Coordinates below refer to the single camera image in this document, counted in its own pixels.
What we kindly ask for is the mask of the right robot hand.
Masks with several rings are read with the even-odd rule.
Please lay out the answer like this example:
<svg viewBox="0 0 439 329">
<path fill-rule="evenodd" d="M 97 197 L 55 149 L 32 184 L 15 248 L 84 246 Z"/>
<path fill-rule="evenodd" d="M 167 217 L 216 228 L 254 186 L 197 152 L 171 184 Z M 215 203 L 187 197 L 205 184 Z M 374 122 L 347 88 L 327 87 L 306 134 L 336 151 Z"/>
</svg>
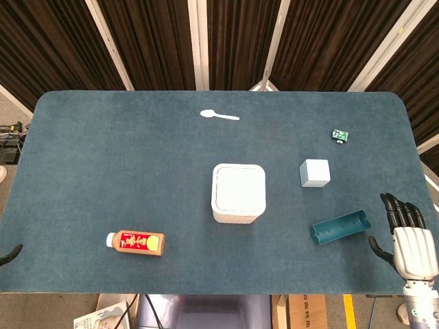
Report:
<svg viewBox="0 0 439 329">
<path fill-rule="evenodd" d="M 433 282 L 438 276 L 438 260 L 433 234 L 417 206 L 402 202 L 390 193 L 380 194 L 393 242 L 393 252 L 379 247 L 375 237 L 368 243 L 380 259 L 389 264 L 404 281 Z"/>
</svg>

